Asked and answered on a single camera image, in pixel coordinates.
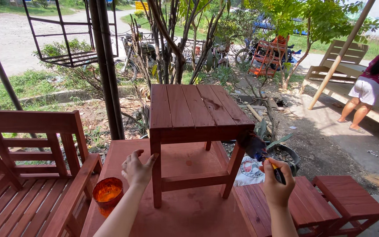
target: white shorts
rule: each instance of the white shorts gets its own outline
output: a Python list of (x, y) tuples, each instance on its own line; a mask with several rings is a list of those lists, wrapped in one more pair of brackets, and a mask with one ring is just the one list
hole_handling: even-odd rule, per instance
[(349, 95), (359, 98), (361, 102), (368, 105), (374, 105), (379, 98), (379, 84), (374, 80), (360, 76)]

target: printed logo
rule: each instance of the printed logo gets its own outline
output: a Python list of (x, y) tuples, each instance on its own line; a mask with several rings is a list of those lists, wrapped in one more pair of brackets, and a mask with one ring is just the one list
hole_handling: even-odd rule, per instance
[(249, 177), (257, 178), (262, 176), (264, 173), (260, 170), (260, 165), (250, 157), (244, 157), (240, 165), (241, 172)]

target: bench armrest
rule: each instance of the bench armrest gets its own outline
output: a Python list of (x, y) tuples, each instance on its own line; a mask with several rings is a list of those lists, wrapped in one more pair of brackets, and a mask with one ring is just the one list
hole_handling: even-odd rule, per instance
[(74, 207), (76, 206), (84, 188), (86, 188), (90, 175), (97, 164), (101, 164), (100, 155), (89, 154), (86, 161), (83, 163), (83, 166), (74, 178), (74, 181), (72, 182), (70, 189), (67, 191), (60, 206), (56, 210), (56, 213), (50, 221), (43, 237), (57, 237), (60, 236), (65, 230), (65, 227), (72, 216)]

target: yellow sign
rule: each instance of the yellow sign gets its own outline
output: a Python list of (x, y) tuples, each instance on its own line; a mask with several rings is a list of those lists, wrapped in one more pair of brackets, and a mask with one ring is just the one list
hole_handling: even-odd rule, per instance
[[(144, 11), (144, 7), (143, 7), (143, 4), (141, 4), (141, 2), (136, 2), (136, 11)], [(144, 3), (144, 6), (146, 7), (146, 11), (149, 10), (149, 4), (148, 3)]]

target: bench backrest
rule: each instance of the bench backrest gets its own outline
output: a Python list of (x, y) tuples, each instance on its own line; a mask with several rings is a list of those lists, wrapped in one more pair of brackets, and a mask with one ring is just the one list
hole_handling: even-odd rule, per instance
[[(2, 133), (44, 133), (47, 138), (4, 138)], [(82, 162), (88, 150), (78, 110), (73, 112), (0, 110), (0, 156), (13, 173), (23, 177), (76, 176), (80, 169), (73, 134)], [(66, 169), (59, 137), (65, 151)], [(10, 151), (9, 148), (50, 148), (50, 151)], [(55, 164), (16, 165), (15, 161), (55, 161)]]
[[(329, 46), (329, 49), (325, 53), (323, 60), (320, 63), (320, 66), (324, 65), (325, 60), (329, 60), (333, 62), (336, 59), (336, 57), (339, 55), (339, 52), (344, 44), (345, 44), (344, 41), (333, 40), (333, 42)], [(365, 56), (366, 52), (368, 51), (368, 47), (369, 46), (366, 44), (351, 43), (349, 49), (347, 50), (341, 62), (350, 63), (350, 64), (359, 64), (362, 58)]]

